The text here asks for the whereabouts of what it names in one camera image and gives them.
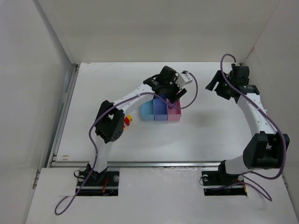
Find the purple lego piece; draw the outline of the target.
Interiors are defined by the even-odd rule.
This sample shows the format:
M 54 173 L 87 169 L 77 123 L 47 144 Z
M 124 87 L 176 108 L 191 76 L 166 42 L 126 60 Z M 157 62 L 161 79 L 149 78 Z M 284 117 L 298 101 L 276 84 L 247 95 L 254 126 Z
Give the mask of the purple lego piece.
M 175 106 L 176 106 L 176 102 L 175 103 L 168 102 L 168 109 L 169 110 L 174 109 Z

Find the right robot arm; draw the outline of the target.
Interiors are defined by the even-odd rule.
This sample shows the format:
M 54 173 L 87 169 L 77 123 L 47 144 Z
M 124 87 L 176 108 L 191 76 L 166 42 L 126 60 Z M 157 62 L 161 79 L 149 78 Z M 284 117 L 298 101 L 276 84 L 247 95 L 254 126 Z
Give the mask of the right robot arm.
M 244 173 L 281 168 L 290 143 L 289 136 L 279 134 L 265 117 L 260 92 L 255 85 L 249 84 L 249 67 L 232 64 L 231 68 L 228 74 L 217 71 L 206 89 L 216 91 L 227 100 L 235 100 L 246 118 L 252 138 L 241 156 L 222 161 L 216 171 L 202 172 L 205 186 L 230 185 Z

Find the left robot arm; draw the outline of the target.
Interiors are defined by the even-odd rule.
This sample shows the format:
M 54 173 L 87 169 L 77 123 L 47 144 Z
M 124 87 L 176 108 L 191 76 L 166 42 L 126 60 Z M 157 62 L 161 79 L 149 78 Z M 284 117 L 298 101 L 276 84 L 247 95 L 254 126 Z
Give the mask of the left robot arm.
M 154 98 L 161 99 L 169 107 L 175 107 L 176 102 L 187 92 L 185 86 L 192 81 L 193 78 L 187 71 L 178 73 L 171 67 L 164 66 L 159 74 L 144 80 L 128 95 L 114 102 L 102 102 L 90 129 L 95 131 L 97 139 L 92 140 L 95 160 L 86 166 L 88 177 L 96 183 L 104 179 L 112 143 L 121 137 L 124 121 L 129 113 Z

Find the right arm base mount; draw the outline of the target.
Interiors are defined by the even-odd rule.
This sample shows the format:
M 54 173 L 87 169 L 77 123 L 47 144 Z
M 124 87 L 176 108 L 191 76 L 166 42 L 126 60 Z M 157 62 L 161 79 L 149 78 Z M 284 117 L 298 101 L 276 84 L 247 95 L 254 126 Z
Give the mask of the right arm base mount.
M 216 169 L 203 168 L 199 183 L 205 196 L 247 196 L 241 175 L 220 174 Z

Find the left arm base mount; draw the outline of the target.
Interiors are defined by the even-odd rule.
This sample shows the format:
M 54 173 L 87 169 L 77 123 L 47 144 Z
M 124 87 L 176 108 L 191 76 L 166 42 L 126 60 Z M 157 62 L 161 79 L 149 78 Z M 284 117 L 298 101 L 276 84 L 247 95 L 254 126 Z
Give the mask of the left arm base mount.
M 79 191 L 78 196 L 118 196 L 120 170 L 107 170 L 99 178 L 100 182 L 95 181 L 90 176 Z

